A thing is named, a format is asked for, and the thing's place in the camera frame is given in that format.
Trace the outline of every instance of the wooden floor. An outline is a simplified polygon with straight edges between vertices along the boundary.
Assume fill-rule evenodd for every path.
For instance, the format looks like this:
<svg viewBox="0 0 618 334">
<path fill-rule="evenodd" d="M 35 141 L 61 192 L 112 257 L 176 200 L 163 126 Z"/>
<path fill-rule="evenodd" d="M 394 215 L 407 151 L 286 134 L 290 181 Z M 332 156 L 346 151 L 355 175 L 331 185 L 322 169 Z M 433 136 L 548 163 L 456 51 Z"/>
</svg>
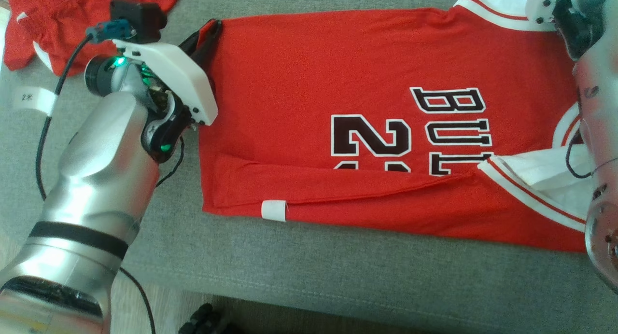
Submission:
<svg viewBox="0 0 618 334">
<path fill-rule="evenodd" d="M 18 252 L 19 246 L 0 229 L 0 269 Z M 414 330 L 388 327 L 368 321 L 319 314 L 295 308 L 264 305 L 184 292 L 157 285 L 143 285 L 152 305 L 158 334 L 176 334 L 203 303 L 212 303 L 246 334 L 422 334 Z M 112 288 L 111 334 L 149 334 L 150 326 L 141 295 L 124 275 Z"/>
</svg>

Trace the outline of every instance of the black cable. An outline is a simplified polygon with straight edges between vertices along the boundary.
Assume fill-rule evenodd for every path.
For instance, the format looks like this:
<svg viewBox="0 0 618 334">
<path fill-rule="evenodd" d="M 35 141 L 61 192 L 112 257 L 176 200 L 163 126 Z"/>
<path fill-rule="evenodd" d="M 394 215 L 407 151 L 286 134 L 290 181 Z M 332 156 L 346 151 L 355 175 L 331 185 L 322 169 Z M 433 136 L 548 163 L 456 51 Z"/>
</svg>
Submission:
<svg viewBox="0 0 618 334">
<path fill-rule="evenodd" d="M 54 91 L 54 94 L 56 96 L 59 96 L 60 92 L 62 91 L 62 87 L 64 86 L 64 81 L 67 79 L 67 75 L 69 74 L 69 69 L 73 65 L 73 61 L 75 61 L 75 58 L 77 57 L 79 52 L 81 52 L 84 46 L 86 46 L 86 44 L 91 39 L 92 39 L 92 34 L 89 34 L 86 37 L 84 37 L 84 39 L 80 42 L 77 48 L 75 48 L 75 50 L 73 51 L 73 54 L 71 54 L 71 56 L 69 57 L 69 60 L 67 61 L 67 64 L 64 66 L 64 70 L 62 74 L 60 75 L 60 79 L 58 79 L 58 84 L 56 84 L 56 90 Z M 35 159 L 35 176 L 37 176 L 37 186 L 38 186 L 39 193 L 41 194 L 41 198 L 43 199 L 43 201 L 47 199 L 47 194 L 45 193 L 45 189 L 42 184 L 42 175 L 41 175 L 42 150 L 45 145 L 45 140 L 47 139 L 47 132 L 49 131 L 50 124 L 51 124 L 51 116 L 48 116 L 48 118 L 45 119 L 44 125 L 42 126 L 41 136 L 39 138 L 39 144 L 37 147 L 37 158 Z"/>
<path fill-rule="evenodd" d="M 45 118 L 45 124 L 42 125 L 41 136 L 39 138 L 39 145 L 37 147 L 37 158 L 35 160 L 35 174 L 37 176 L 37 186 L 39 189 L 39 193 L 41 194 L 41 198 L 43 201 L 47 199 L 47 194 L 45 193 L 45 188 L 42 185 L 42 175 L 41 175 L 41 162 L 42 162 L 42 148 L 45 145 L 45 140 L 47 139 L 47 132 L 49 131 L 49 124 L 51 123 L 51 116 Z"/>
<path fill-rule="evenodd" d="M 154 323 L 155 318 L 153 317 L 153 311 L 152 311 L 152 308 L 150 308 L 150 301 L 148 301 L 148 296 L 146 296 L 146 292 L 144 291 L 144 288 L 137 281 L 137 279 L 135 279 L 135 277 L 133 277 L 133 275 L 131 275 L 131 273 L 126 271 L 124 268 L 120 268 L 120 271 L 126 277 L 128 277 L 131 281 L 133 281 L 135 286 L 137 286 L 137 289 L 140 291 L 141 298 L 144 300 L 144 305 L 146 305 L 146 312 L 148 312 L 148 320 L 150 321 L 150 332 L 152 332 L 152 334 L 156 334 L 156 328 L 155 328 L 155 323 Z"/>
<path fill-rule="evenodd" d="M 157 182 L 156 184 L 157 187 L 161 186 L 163 182 L 165 182 L 165 180 L 172 177 L 172 175 L 176 173 L 176 171 L 178 170 L 178 167 L 181 166 L 181 163 L 183 162 L 183 158 L 185 157 L 185 140 L 183 139 L 182 136 L 180 140 L 181 140 L 181 156 L 178 158 L 178 162 L 176 162 L 176 165 L 174 165 L 174 168 L 172 169 L 172 171 L 170 171 L 168 174 L 165 175 L 164 178 L 161 178 L 161 180 Z"/>
<path fill-rule="evenodd" d="M 86 46 L 86 44 L 90 42 L 91 39 L 92 39 L 92 33 L 89 33 L 88 36 L 84 37 L 84 39 L 80 42 L 77 48 L 75 48 L 75 50 L 73 51 L 73 54 L 71 54 L 71 56 L 69 57 L 67 64 L 64 66 L 64 71 L 60 75 L 60 79 L 58 80 L 58 84 L 56 85 L 56 91 L 54 92 L 54 94 L 60 95 L 60 91 L 62 91 L 62 86 L 64 86 L 64 81 L 67 78 L 67 75 L 69 74 L 69 69 L 73 65 L 73 61 L 75 61 L 75 58 L 77 57 L 79 52 L 81 52 L 84 46 Z"/>
<path fill-rule="evenodd" d="M 569 172 L 573 175 L 573 177 L 584 179 L 584 178 L 590 177 L 592 174 L 591 173 L 578 174 L 576 173 L 576 171 L 574 171 L 573 167 L 571 167 L 571 164 L 570 164 L 571 149 L 573 148 L 573 145 L 575 144 L 576 139 L 579 138 L 578 136 L 579 136 L 579 131 L 577 131 L 577 133 L 573 136 L 573 138 L 571 138 L 571 141 L 569 141 L 569 148 L 567 148 L 567 156 L 566 156 L 565 161 L 567 163 L 567 169 L 569 169 Z"/>
</svg>

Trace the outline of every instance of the blue connector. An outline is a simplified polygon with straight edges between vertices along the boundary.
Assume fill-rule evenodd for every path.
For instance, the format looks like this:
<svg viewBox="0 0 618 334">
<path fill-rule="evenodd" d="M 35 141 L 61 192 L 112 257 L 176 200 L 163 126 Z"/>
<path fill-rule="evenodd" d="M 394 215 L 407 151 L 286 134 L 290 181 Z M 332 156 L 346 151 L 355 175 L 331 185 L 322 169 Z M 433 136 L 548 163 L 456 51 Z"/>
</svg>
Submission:
<svg viewBox="0 0 618 334">
<path fill-rule="evenodd" d="M 133 28 L 126 19 L 102 22 L 86 29 L 86 35 L 92 34 L 92 43 L 106 40 L 125 40 L 133 37 Z"/>
</svg>

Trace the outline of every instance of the black object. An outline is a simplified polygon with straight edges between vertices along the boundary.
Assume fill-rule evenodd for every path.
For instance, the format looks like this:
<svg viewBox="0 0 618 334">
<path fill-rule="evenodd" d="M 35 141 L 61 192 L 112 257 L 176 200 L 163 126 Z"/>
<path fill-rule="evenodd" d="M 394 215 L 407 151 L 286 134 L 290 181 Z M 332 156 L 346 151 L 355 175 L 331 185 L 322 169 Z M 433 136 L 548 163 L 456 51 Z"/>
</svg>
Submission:
<svg viewBox="0 0 618 334">
<path fill-rule="evenodd" d="M 581 13 L 572 12 L 572 8 L 571 0 L 557 0 L 552 15 L 569 56 L 578 60 L 603 35 L 603 22 L 598 15 L 588 14 L 584 17 Z"/>
<path fill-rule="evenodd" d="M 602 186 L 598 187 L 594 193 L 592 193 L 592 201 L 598 199 L 601 195 L 603 195 L 603 193 L 605 193 L 605 191 L 607 191 L 607 183 L 604 183 Z"/>
<path fill-rule="evenodd" d="M 77 48 L 75 48 L 75 50 L 73 51 L 73 54 L 71 54 L 71 56 L 69 57 L 69 60 L 67 61 L 67 64 L 64 66 L 64 70 L 62 71 L 62 74 L 60 75 L 60 78 L 58 79 L 58 83 L 56 84 L 56 90 L 54 91 L 54 94 L 56 96 L 59 96 L 60 92 L 62 92 L 62 87 L 64 87 L 64 81 L 67 79 L 67 75 L 69 74 L 69 69 L 71 68 L 71 66 L 73 66 L 73 61 L 75 61 L 75 58 L 77 57 L 79 52 L 82 51 L 84 46 L 86 46 L 86 44 L 91 39 L 92 39 L 92 35 L 86 35 L 86 37 L 84 37 L 84 39 L 80 42 Z M 45 188 L 43 187 L 43 184 L 42 184 L 42 175 L 41 175 L 42 150 L 45 146 L 45 140 L 47 139 L 47 132 L 49 131 L 50 124 L 51 124 L 51 116 L 48 116 L 45 119 L 44 125 L 42 126 L 41 136 L 39 137 L 39 143 L 37 147 L 37 156 L 35 158 L 35 177 L 37 178 L 37 187 L 38 187 L 39 193 L 41 194 L 41 198 L 43 199 L 43 201 L 47 199 L 47 193 L 45 193 Z"/>
<path fill-rule="evenodd" d="M 8 281 L 3 288 L 28 294 L 55 306 L 86 312 L 95 317 L 102 316 L 101 307 L 94 297 L 48 279 L 17 277 Z"/>
<path fill-rule="evenodd" d="M 117 58 L 113 56 L 97 55 L 90 59 L 86 65 L 84 79 L 86 88 L 92 94 L 104 97 L 112 92 L 112 75 L 114 74 L 114 62 Z"/>
<path fill-rule="evenodd" d="M 213 311 L 212 305 L 204 304 L 194 312 L 178 334 L 244 334 L 238 326 L 232 323 L 226 325 L 225 328 L 221 327 L 221 314 Z"/>
<path fill-rule="evenodd" d="M 161 29 L 168 24 L 168 16 L 154 2 L 112 0 L 110 20 L 126 19 L 135 35 L 126 39 L 131 43 L 152 43 L 161 39 Z"/>
<path fill-rule="evenodd" d="M 121 260 L 128 249 L 128 244 L 121 239 L 101 233 L 100 231 L 80 225 L 39 221 L 30 232 L 29 237 L 51 237 L 79 242 L 86 246 L 111 253 Z"/>
<path fill-rule="evenodd" d="M 198 310 L 191 315 L 189 321 L 181 327 L 178 334 L 195 334 L 195 331 L 207 321 L 210 313 L 212 313 L 212 305 L 204 304 L 200 306 Z"/>
<path fill-rule="evenodd" d="M 172 169 L 172 171 L 170 171 L 163 178 L 161 178 L 159 182 L 156 183 L 157 187 L 161 186 L 163 182 L 165 182 L 168 178 L 172 177 L 178 170 L 178 167 L 180 167 L 181 164 L 183 163 L 183 159 L 185 158 L 185 139 L 183 139 L 182 136 L 180 136 L 179 139 L 181 141 L 181 155 L 178 158 L 178 162 L 176 162 L 176 165 L 174 165 L 174 168 Z"/>
<path fill-rule="evenodd" d="M 135 284 L 135 286 L 137 287 L 137 289 L 140 291 L 141 294 L 141 298 L 144 301 L 144 305 L 146 305 L 146 312 L 148 312 L 148 321 L 150 321 L 150 332 L 152 334 L 156 334 L 156 328 L 155 328 L 155 317 L 153 316 L 153 311 L 152 308 L 150 308 L 150 301 L 148 301 L 148 296 L 146 296 L 146 292 L 144 291 L 144 288 L 141 286 L 141 284 L 137 281 L 137 279 L 135 279 L 135 277 L 133 277 L 133 275 L 131 275 L 130 272 L 124 270 L 124 268 L 120 268 L 120 271 L 126 276 L 128 277 L 128 279 L 130 279 L 133 284 Z"/>
<path fill-rule="evenodd" d="M 589 178 L 590 176 L 592 176 L 592 173 L 589 172 L 587 174 L 578 174 L 573 169 L 573 167 L 571 167 L 571 163 L 570 163 L 571 149 L 573 148 L 573 145 L 576 144 L 576 141 L 578 141 L 578 139 L 580 139 L 580 138 L 581 138 L 581 134 L 580 134 L 580 132 L 578 130 L 577 133 L 573 136 L 573 138 L 569 142 L 569 147 L 567 148 L 567 156 L 566 156 L 565 162 L 567 164 L 568 171 L 573 175 L 573 177 L 579 178 L 579 179 L 582 180 L 584 178 Z"/>
<path fill-rule="evenodd" d="M 191 125 L 189 107 L 183 105 L 178 97 L 174 99 L 174 102 L 176 106 L 172 116 L 163 123 L 160 122 L 159 116 L 149 113 L 149 120 L 142 133 L 144 149 L 158 163 L 167 162 L 172 157 L 174 145 L 176 145 L 185 129 Z M 147 135 L 151 131 L 153 131 L 153 135 L 148 140 Z"/>
<path fill-rule="evenodd" d="M 214 334 L 214 330 L 219 327 L 219 323 L 221 322 L 221 315 L 218 312 L 211 312 L 206 317 L 204 323 L 200 325 L 195 334 Z"/>
<path fill-rule="evenodd" d="M 206 33 L 205 38 L 199 47 L 197 46 L 199 31 L 192 33 L 178 46 L 201 67 L 208 65 L 208 61 L 210 61 L 210 58 L 216 49 L 216 44 L 218 43 L 219 37 L 221 36 L 221 31 L 223 30 L 223 22 L 219 19 L 213 18 L 208 20 L 204 26 L 210 26 L 210 28 L 208 29 L 208 33 Z"/>
</svg>

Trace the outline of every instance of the black strap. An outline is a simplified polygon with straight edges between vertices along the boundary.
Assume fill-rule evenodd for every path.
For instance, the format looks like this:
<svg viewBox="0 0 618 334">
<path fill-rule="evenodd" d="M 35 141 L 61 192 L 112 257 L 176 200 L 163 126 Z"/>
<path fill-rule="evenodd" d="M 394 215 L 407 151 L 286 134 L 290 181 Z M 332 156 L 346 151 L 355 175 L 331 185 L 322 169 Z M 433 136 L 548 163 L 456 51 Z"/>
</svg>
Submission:
<svg viewBox="0 0 618 334">
<path fill-rule="evenodd" d="M 60 222 L 37 222 L 29 237 L 50 237 L 79 242 L 112 253 L 120 259 L 124 259 L 128 249 L 128 244 L 117 237 L 84 226 Z"/>
<path fill-rule="evenodd" d="M 212 24 L 211 28 L 208 30 L 204 41 L 189 55 L 194 62 L 201 67 L 210 65 L 207 61 L 210 61 L 210 57 L 212 57 L 214 53 L 219 35 L 221 35 L 221 30 L 223 29 L 223 22 L 219 19 L 210 19 L 204 26 L 207 26 L 211 22 L 214 22 L 214 24 Z"/>
<path fill-rule="evenodd" d="M 191 55 L 195 52 L 195 48 L 197 48 L 197 40 L 199 39 L 199 31 L 192 33 L 186 40 L 184 40 L 178 46 L 185 52 L 186 55 Z"/>
</svg>

